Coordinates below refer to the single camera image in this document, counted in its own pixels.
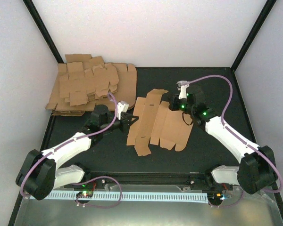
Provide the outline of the brown cardboard box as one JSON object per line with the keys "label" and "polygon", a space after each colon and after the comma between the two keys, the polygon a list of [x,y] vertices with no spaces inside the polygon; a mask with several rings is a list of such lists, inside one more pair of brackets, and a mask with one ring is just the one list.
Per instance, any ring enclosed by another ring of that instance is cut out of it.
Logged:
{"label": "brown cardboard box", "polygon": [[138,156],[151,154],[149,145],[182,151],[193,127],[192,119],[182,111],[171,111],[161,98],[167,91],[153,89],[146,97],[138,97],[133,115],[139,119],[130,126],[127,146],[134,146]]}

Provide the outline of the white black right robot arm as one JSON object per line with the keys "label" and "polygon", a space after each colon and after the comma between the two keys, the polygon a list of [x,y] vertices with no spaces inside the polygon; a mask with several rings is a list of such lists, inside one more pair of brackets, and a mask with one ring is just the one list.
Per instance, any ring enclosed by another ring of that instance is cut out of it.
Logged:
{"label": "white black right robot arm", "polygon": [[270,147],[260,147],[238,133],[206,105],[201,89],[181,87],[179,90],[179,94],[168,99],[169,109],[189,115],[196,126],[218,140],[239,163],[238,166],[221,165],[212,169],[210,175],[205,177],[207,188],[215,190],[221,184],[229,184],[254,194],[279,178],[274,152]]}

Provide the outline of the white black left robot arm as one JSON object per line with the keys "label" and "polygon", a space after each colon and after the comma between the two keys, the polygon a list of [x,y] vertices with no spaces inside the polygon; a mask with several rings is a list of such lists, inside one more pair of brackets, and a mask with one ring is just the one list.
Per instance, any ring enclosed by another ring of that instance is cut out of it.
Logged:
{"label": "white black left robot arm", "polygon": [[124,102],[117,104],[116,113],[106,105],[97,105],[91,112],[81,131],[66,141],[43,151],[31,150],[16,177],[20,192],[28,192],[37,200],[43,200],[50,192],[61,186],[78,184],[88,187],[92,182],[90,174],[77,165],[63,168],[62,165],[78,154],[96,145],[104,132],[119,129],[127,132],[139,117],[129,114]]}

